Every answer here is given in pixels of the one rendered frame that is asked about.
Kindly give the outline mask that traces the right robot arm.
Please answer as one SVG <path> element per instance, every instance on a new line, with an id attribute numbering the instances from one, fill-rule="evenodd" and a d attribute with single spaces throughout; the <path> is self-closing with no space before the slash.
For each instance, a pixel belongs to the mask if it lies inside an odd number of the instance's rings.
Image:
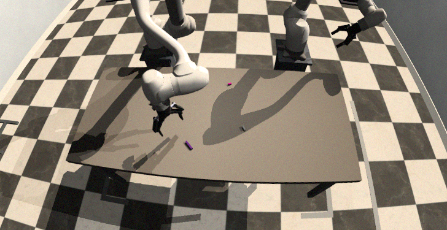
<path id="1" fill-rule="evenodd" d="M 175 39 L 190 35 L 196 29 L 195 20 L 184 14 L 182 0 L 165 0 L 169 18 L 160 20 L 150 17 L 150 0 L 130 0 L 136 19 L 144 30 L 147 44 L 146 56 L 167 55 L 171 51 L 176 58 L 173 73 L 161 74 L 151 69 L 141 77 L 142 90 L 152 109 L 164 111 L 170 105 L 170 98 L 194 93 L 209 83 L 209 73 L 205 67 L 196 66 Z M 168 21 L 168 24 L 167 24 Z"/>

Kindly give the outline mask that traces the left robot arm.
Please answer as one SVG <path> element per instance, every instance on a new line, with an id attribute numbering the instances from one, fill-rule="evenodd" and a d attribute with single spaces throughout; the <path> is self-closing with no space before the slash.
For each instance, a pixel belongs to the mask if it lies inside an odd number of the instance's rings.
<path id="1" fill-rule="evenodd" d="M 311 1 L 297 0 L 284 11 L 286 41 L 278 45 L 278 49 L 283 50 L 284 58 L 306 59 L 305 46 L 309 36 L 306 18 Z M 371 0 L 358 0 L 357 5 L 364 16 L 357 21 L 362 31 L 382 23 L 387 17 L 384 9 L 375 9 Z"/>

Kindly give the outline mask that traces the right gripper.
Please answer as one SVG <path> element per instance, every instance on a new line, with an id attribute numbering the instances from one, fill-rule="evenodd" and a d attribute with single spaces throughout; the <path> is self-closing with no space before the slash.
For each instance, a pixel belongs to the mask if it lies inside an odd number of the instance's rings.
<path id="1" fill-rule="evenodd" d="M 172 107 L 177 108 L 177 109 L 173 109 L 172 110 Z M 181 115 L 183 110 L 184 109 L 181 106 L 179 106 L 179 105 L 175 104 L 174 102 L 172 102 L 172 105 L 169 105 L 169 107 L 166 110 L 161 111 L 161 112 L 157 111 L 158 116 L 157 117 L 153 117 L 154 122 L 153 122 L 152 130 L 154 131 L 154 133 L 159 132 L 159 134 L 163 137 L 163 134 L 161 133 L 160 128 L 161 128 L 162 123 L 164 122 L 165 118 L 168 117 L 169 114 L 178 113 L 179 114 L 179 118 L 181 120 L 183 120 L 183 117 Z"/>

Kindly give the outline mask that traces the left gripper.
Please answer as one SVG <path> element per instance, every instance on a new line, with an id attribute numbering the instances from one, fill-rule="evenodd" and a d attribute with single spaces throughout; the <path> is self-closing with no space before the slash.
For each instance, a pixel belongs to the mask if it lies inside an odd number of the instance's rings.
<path id="1" fill-rule="evenodd" d="M 354 23 L 352 26 L 350 24 L 338 26 L 336 30 L 331 32 L 332 35 L 336 34 L 339 31 L 347 31 L 348 36 L 346 37 L 345 41 L 342 43 L 336 45 L 337 48 L 341 47 L 342 45 L 349 45 L 349 43 L 356 38 L 355 34 L 361 32 L 361 28 L 358 23 Z"/>

